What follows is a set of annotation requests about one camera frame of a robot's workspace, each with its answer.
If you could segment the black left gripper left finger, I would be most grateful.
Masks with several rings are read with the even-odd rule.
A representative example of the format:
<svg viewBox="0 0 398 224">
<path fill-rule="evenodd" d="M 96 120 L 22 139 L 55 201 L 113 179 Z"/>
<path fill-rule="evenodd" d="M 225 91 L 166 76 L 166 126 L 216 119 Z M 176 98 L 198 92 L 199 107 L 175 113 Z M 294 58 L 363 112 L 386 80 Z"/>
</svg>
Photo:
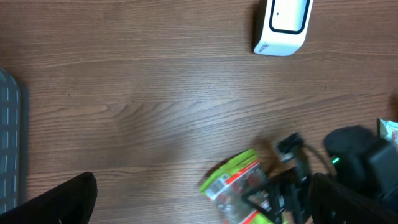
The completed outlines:
<svg viewBox="0 0 398 224">
<path fill-rule="evenodd" d="M 83 172 L 41 195 L 1 214 L 7 223 L 88 223 L 98 188 L 92 172 Z"/>
</svg>

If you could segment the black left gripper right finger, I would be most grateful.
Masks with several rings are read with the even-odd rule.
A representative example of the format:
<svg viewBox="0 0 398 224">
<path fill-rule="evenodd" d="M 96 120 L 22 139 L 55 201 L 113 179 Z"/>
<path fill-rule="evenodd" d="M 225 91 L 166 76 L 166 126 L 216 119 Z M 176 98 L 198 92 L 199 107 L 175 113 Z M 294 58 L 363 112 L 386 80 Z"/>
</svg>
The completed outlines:
<svg viewBox="0 0 398 224">
<path fill-rule="evenodd" d="M 391 223 L 397 214 L 321 173 L 313 176 L 309 202 L 314 223 Z"/>
</svg>

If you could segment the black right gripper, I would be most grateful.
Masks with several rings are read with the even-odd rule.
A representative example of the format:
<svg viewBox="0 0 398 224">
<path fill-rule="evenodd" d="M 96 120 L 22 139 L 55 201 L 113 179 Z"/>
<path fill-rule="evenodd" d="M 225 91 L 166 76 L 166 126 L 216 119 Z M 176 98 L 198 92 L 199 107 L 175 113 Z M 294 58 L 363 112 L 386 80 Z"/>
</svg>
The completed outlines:
<svg viewBox="0 0 398 224">
<path fill-rule="evenodd" d="M 312 180 L 311 172 L 299 174 L 297 167 L 286 170 L 273 177 L 277 190 L 272 184 L 262 184 L 248 190 L 241 198 L 251 208 L 268 218 L 272 223 L 281 224 L 281 208 L 293 216 L 294 223 L 304 224 L 311 216 L 309 202 L 309 186 Z M 280 206 L 278 196 L 283 199 Z"/>
</svg>

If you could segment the green gummy candy bag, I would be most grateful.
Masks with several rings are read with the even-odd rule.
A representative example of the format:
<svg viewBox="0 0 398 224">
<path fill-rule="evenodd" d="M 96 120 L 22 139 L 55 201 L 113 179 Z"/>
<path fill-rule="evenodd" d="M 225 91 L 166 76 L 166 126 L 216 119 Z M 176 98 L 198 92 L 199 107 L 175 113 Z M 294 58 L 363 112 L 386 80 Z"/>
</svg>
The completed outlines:
<svg viewBox="0 0 398 224">
<path fill-rule="evenodd" d="M 248 149 L 212 172 L 200 192 L 216 205 L 223 223 L 268 224 L 269 218 L 242 200 L 243 194 L 266 182 L 256 151 Z"/>
</svg>

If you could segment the clear cookie bag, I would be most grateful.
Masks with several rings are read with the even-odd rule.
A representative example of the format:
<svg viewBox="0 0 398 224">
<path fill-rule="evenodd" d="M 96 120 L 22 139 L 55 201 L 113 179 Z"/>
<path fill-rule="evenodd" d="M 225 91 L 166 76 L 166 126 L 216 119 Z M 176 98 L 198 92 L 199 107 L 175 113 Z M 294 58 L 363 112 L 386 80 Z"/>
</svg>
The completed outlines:
<svg viewBox="0 0 398 224">
<path fill-rule="evenodd" d="M 391 143 L 397 149 L 398 124 L 395 121 L 379 119 L 379 136 Z"/>
</svg>

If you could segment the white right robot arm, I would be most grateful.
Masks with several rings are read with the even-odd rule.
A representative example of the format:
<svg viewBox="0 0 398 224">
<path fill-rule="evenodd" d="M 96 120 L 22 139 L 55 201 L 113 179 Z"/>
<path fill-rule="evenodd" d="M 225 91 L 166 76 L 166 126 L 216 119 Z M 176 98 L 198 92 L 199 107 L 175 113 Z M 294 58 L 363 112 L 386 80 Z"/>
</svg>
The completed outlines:
<svg viewBox="0 0 398 224">
<path fill-rule="evenodd" d="M 284 211 L 295 223 L 397 223 L 397 150 L 362 126 L 348 126 L 323 140 L 330 171 L 312 174 L 304 149 L 316 150 L 299 133 L 279 141 L 277 152 L 297 165 L 245 192 L 241 199 L 272 223 Z"/>
</svg>

